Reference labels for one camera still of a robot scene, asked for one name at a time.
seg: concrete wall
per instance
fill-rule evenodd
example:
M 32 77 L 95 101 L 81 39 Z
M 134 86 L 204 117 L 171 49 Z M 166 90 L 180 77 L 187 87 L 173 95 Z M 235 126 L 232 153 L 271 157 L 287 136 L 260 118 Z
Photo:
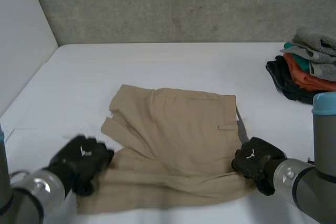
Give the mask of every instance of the concrete wall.
M 38 0 L 0 0 L 0 116 L 56 49 Z
M 40 0 L 60 45 L 111 42 L 286 41 L 336 23 L 335 0 Z

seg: white table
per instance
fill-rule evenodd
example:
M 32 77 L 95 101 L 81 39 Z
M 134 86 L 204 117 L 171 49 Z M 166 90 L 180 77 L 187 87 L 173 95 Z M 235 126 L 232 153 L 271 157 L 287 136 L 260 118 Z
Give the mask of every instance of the white table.
M 60 47 L 1 117 L 9 170 L 36 170 L 77 133 L 103 135 L 109 103 L 123 83 L 235 94 L 249 137 L 288 157 L 313 157 L 311 106 L 278 93 L 265 69 L 283 43 L 96 44 Z M 73 216 L 71 223 L 314 224 L 277 194 L 255 192 L 216 206 L 139 209 Z

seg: folded clothes stack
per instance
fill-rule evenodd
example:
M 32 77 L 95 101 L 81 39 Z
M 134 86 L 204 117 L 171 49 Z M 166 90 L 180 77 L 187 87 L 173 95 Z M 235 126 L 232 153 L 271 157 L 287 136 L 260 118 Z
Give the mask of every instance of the folded clothes stack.
M 301 27 L 280 52 L 266 69 L 289 100 L 312 104 L 315 94 L 336 91 L 335 31 Z

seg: beige pants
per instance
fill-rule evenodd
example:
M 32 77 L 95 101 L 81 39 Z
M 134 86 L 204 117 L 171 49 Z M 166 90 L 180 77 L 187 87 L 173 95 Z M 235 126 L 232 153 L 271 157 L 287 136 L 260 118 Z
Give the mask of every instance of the beige pants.
M 80 214 L 217 204 L 255 189 L 231 168 L 240 148 L 236 97 L 122 85 L 101 131 L 124 146 L 78 197 Z

